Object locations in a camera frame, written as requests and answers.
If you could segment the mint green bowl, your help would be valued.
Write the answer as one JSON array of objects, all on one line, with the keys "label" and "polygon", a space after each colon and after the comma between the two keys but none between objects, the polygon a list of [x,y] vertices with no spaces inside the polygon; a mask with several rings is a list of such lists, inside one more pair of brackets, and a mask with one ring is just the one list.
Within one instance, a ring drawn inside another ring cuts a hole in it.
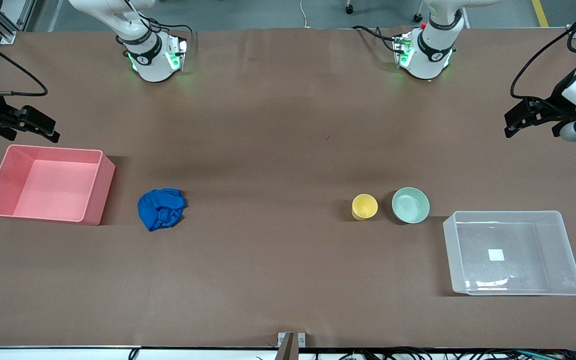
[{"label": "mint green bowl", "polygon": [[430,201],[420,189],[402,187],[393,194],[391,210],[394,217],[403,223],[418,224],[428,218]]}]

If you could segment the blue cloth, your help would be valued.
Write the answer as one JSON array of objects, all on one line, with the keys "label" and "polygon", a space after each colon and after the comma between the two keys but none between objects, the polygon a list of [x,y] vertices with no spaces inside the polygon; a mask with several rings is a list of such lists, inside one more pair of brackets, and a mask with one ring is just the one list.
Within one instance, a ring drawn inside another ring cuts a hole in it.
[{"label": "blue cloth", "polygon": [[144,227],[150,231],[176,226],[187,206],[182,191],[172,187],[153,189],[137,202],[137,212]]}]

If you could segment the yellow cup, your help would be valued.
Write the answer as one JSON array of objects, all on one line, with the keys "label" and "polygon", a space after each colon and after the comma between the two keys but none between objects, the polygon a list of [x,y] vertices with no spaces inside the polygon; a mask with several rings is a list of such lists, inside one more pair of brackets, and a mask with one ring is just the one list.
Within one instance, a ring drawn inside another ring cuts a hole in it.
[{"label": "yellow cup", "polygon": [[358,194],[351,202],[351,214],[357,221],[373,218],[378,212],[378,201],[370,194]]}]

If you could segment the pink plastic bin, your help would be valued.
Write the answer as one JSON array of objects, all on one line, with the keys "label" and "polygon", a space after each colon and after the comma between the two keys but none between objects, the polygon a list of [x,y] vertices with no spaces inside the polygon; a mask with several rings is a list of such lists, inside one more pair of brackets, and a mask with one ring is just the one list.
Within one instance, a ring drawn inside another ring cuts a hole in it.
[{"label": "pink plastic bin", "polygon": [[114,173],[101,150],[10,145],[0,164],[0,218],[98,226]]}]

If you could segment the clear plastic bin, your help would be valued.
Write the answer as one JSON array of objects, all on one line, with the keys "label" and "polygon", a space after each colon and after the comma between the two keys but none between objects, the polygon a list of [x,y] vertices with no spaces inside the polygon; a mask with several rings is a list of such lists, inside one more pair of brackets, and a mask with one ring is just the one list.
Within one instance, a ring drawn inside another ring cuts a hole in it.
[{"label": "clear plastic bin", "polygon": [[[443,222],[452,290],[467,296],[576,296],[576,261],[557,210],[457,210]],[[490,261],[503,249],[504,261]]]}]

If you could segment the aluminium frame post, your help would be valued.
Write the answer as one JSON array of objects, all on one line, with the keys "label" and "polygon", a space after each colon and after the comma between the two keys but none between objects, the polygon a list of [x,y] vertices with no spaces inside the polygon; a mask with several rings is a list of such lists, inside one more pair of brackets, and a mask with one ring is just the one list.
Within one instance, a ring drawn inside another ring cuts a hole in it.
[{"label": "aluminium frame post", "polygon": [[0,0],[0,44],[13,44],[28,27],[36,0]]}]

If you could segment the white table edge rail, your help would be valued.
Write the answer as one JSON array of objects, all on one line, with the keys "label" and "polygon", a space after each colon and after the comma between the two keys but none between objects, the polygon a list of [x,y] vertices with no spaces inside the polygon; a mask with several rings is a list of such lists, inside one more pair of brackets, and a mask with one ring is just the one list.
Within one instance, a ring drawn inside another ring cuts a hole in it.
[{"label": "white table edge rail", "polygon": [[[275,360],[272,347],[3,346],[0,360]],[[532,348],[300,348],[299,360],[576,360]]]}]

